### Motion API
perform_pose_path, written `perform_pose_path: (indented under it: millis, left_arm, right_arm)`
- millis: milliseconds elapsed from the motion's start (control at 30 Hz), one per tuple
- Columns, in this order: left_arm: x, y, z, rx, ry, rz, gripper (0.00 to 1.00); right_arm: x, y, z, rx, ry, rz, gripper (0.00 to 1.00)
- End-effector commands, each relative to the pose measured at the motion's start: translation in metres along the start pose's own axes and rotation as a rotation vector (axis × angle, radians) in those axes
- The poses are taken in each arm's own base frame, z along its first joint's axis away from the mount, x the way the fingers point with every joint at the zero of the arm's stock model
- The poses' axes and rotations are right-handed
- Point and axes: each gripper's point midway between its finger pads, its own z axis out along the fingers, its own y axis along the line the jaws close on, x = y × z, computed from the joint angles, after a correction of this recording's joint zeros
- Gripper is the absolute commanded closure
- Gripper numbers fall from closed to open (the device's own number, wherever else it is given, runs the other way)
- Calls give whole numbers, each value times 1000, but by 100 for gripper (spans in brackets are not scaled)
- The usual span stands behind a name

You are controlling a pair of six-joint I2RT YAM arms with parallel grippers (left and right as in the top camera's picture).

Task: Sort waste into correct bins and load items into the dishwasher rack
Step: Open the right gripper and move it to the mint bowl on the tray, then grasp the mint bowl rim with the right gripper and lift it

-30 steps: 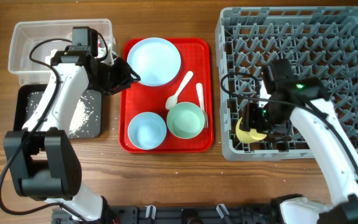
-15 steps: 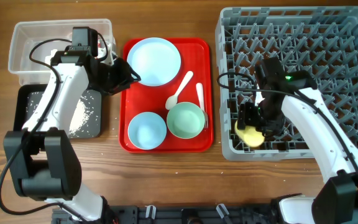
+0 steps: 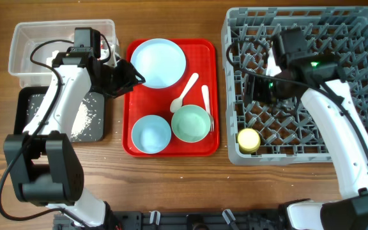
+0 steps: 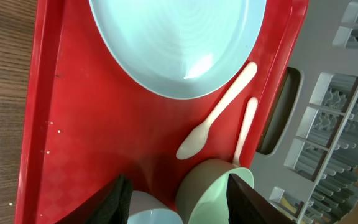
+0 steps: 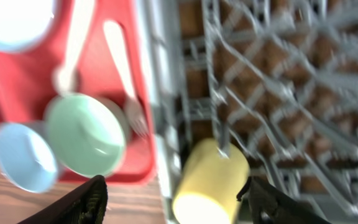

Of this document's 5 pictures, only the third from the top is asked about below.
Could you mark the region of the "rice and food scraps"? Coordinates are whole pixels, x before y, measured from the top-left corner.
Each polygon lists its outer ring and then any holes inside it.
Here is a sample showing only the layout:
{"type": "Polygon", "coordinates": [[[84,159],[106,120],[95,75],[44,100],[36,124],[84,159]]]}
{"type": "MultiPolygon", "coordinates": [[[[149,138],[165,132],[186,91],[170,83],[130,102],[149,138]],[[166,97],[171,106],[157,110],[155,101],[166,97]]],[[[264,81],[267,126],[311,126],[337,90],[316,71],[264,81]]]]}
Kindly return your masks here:
{"type": "MultiPolygon", "coordinates": [[[[27,125],[41,105],[45,94],[34,94],[27,99],[27,125]]],[[[79,111],[73,123],[70,140],[72,142],[96,142],[104,135],[105,99],[99,93],[86,94],[79,106],[79,111]]]]}

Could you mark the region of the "yellow plastic cup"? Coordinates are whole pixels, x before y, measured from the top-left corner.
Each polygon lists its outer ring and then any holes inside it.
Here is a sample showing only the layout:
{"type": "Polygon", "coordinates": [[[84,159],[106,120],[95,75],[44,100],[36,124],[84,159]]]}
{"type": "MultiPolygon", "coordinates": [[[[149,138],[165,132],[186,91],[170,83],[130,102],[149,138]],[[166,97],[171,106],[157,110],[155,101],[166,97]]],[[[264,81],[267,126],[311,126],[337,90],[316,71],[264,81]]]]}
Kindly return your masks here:
{"type": "Polygon", "coordinates": [[[244,128],[239,131],[237,141],[240,152],[244,154],[255,153],[261,145],[258,132],[252,128],[244,128]]]}

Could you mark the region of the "light blue bowl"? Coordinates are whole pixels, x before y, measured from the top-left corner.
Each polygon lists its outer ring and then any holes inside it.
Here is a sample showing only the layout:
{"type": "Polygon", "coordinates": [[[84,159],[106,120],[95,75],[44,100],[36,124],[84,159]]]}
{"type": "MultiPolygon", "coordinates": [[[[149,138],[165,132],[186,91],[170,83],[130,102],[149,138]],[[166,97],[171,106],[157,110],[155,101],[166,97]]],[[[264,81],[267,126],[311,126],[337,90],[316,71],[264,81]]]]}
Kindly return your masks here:
{"type": "Polygon", "coordinates": [[[163,151],[170,143],[172,131],[168,122],[157,115],[147,115],[133,125],[131,140],[142,153],[156,154],[163,151]]]}

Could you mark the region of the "mint green bowl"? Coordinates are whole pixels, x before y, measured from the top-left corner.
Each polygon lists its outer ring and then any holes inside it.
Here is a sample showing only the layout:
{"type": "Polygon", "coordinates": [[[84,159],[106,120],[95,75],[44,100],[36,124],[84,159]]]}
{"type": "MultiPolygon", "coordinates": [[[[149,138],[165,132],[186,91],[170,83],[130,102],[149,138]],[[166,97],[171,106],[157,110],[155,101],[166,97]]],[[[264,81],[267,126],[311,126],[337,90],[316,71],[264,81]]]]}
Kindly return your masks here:
{"type": "Polygon", "coordinates": [[[198,105],[185,105],[172,116],[173,134],[181,141],[195,143],[203,140],[210,132],[208,113],[198,105]]]}

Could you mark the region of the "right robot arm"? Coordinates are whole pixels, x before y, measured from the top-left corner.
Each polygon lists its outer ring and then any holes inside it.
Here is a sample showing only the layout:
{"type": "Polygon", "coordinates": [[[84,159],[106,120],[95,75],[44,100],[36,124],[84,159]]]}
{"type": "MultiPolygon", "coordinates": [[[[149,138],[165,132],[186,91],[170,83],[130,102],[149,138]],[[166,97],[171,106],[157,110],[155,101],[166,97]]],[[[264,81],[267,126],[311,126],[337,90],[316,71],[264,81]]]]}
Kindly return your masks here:
{"type": "Polygon", "coordinates": [[[334,55],[314,55],[299,29],[271,38],[268,55],[279,73],[249,73],[243,99],[274,104],[296,98],[314,120],[332,158],[340,201],[286,206],[293,229],[368,229],[368,134],[334,55]]]}

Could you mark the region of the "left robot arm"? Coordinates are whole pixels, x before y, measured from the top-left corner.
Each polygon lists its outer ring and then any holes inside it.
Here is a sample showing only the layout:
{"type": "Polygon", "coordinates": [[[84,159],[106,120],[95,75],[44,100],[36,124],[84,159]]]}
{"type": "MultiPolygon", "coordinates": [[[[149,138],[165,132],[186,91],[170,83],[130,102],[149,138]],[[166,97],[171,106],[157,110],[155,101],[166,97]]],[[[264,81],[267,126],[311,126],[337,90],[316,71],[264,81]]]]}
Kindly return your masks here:
{"type": "Polygon", "coordinates": [[[2,189],[10,177],[17,199],[47,207],[44,214],[59,211],[84,229],[120,229],[109,204],[85,188],[70,135],[89,91],[116,98],[145,79],[124,59],[111,67],[99,55],[76,48],[60,52],[48,68],[52,81],[36,115],[22,133],[10,134],[4,142],[8,166],[0,181],[0,214],[14,221],[30,219],[3,210],[2,189]]]}

